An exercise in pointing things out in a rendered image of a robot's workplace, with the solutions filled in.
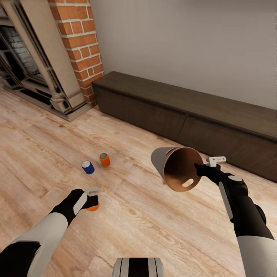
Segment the trash can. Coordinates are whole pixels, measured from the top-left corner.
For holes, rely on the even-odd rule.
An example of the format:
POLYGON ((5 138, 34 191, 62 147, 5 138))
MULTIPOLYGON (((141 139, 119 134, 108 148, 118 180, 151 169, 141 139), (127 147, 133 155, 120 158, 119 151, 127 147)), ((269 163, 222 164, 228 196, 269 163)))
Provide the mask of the trash can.
POLYGON ((194 164, 204 165, 198 150, 191 147, 159 147, 152 152, 151 162, 165 183, 176 192, 192 190, 201 180, 194 164), (194 182, 183 187, 188 180, 194 182))

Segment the can of soda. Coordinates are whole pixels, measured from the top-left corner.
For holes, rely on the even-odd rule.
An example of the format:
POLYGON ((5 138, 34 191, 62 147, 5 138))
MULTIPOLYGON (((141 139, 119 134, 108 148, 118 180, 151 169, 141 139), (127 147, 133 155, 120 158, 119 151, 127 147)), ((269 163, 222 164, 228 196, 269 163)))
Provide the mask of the can of soda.
POLYGON ((99 158, 103 166, 107 167, 110 165, 110 159, 107 153, 100 154, 99 158))
POLYGON ((98 205, 96 205, 96 206, 89 207, 89 208, 86 208, 86 209, 89 210, 89 211, 96 211, 99 208, 99 205, 100 205, 100 203, 98 203, 98 205))
POLYGON ((85 170, 87 174, 92 174, 94 172, 94 166, 89 160, 85 160, 82 162, 82 168, 85 170))

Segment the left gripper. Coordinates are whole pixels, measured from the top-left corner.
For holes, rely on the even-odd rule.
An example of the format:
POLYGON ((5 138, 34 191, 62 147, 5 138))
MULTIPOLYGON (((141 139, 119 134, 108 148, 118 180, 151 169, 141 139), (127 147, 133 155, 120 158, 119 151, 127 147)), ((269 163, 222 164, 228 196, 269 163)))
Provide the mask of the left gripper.
POLYGON ((86 209, 86 208, 98 205, 98 196, 97 195, 94 195, 91 197, 88 196, 88 197, 89 197, 89 203, 85 207, 82 207, 81 209, 86 209))

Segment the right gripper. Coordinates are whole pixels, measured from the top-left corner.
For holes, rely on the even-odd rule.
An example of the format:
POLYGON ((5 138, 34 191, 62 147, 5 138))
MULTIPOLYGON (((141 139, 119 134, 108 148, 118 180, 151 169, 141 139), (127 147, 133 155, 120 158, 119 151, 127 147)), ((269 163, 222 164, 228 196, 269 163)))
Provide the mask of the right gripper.
POLYGON ((198 165, 198 164, 195 163, 194 166, 197 169, 197 175, 198 176, 206 176, 210 180, 212 180, 212 176, 215 172, 221 171, 221 166, 219 164, 217 164, 216 167, 209 167, 206 164, 198 165))

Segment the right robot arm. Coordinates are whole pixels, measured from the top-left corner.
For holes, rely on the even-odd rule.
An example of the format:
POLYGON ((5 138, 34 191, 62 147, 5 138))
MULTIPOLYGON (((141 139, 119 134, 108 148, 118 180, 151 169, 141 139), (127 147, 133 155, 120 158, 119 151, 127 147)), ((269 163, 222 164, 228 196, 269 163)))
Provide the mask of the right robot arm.
POLYGON ((209 156, 208 164, 194 164, 198 176, 206 176, 220 188, 229 219, 234 224, 246 277, 277 277, 277 242, 267 228, 260 206, 248 197, 244 180, 222 172, 216 162, 226 157, 209 156))

